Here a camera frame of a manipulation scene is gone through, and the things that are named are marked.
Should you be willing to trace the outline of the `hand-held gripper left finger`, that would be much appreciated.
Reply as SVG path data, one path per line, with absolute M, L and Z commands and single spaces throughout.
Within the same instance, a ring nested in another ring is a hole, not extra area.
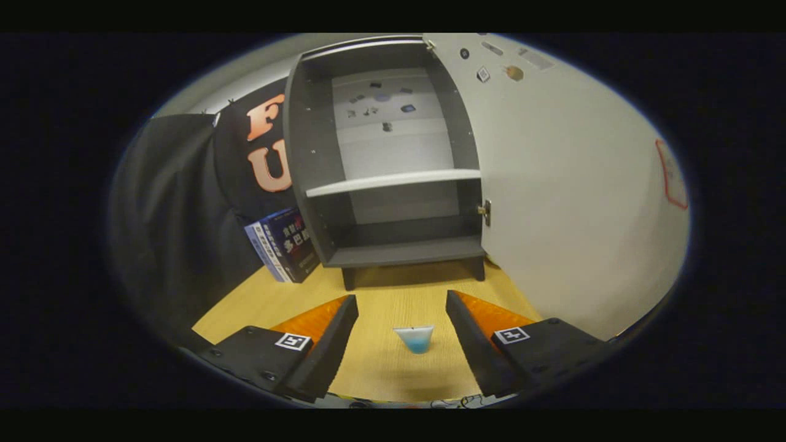
M 191 329 L 190 357 L 246 401 L 314 405 L 342 364 L 359 306 L 344 295 L 272 327 L 242 325 L 220 339 Z

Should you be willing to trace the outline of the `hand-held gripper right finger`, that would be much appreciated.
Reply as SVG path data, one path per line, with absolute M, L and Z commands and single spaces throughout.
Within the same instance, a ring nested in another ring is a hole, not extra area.
M 544 394 L 613 350 L 562 319 L 534 321 L 460 291 L 447 292 L 446 313 L 483 395 Z

